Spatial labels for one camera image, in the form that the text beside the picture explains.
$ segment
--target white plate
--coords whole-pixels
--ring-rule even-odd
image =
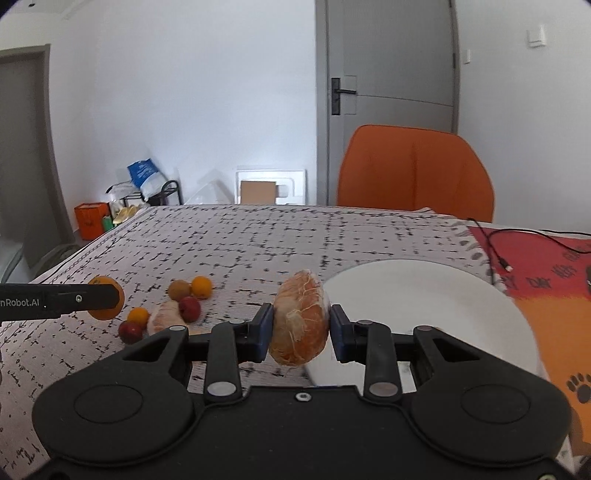
[[[406,334],[418,325],[432,325],[543,375],[534,334],[519,309],[495,287],[462,270],[425,261],[388,260],[346,270],[327,281],[324,289],[352,322],[374,320]],[[363,389],[365,367],[337,362],[330,337],[306,368],[318,386]],[[400,370],[403,391],[414,391],[408,365]]]

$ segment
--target door handle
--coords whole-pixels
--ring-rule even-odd
[[[340,96],[341,95],[357,95],[357,90],[346,90],[340,87],[340,78],[333,78],[331,84],[331,106],[332,115],[340,115]]]

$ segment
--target doorway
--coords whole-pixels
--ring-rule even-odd
[[[362,125],[457,131],[453,0],[317,0],[318,203]]]
[[[74,242],[51,140],[50,46],[0,51],[0,237],[36,271]]]

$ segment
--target chair backrest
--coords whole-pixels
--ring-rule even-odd
[[[365,125],[354,133],[340,169],[339,206],[389,210],[431,207],[492,221],[491,180],[457,135],[419,128]]]

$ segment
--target door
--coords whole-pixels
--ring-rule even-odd
[[[340,165],[358,127],[452,132],[451,7],[450,0],[326,0],[330,205],[336,203]]]
[[[48,123],[48,47],[0,52],[0,236],[33,268],[72,241]]]

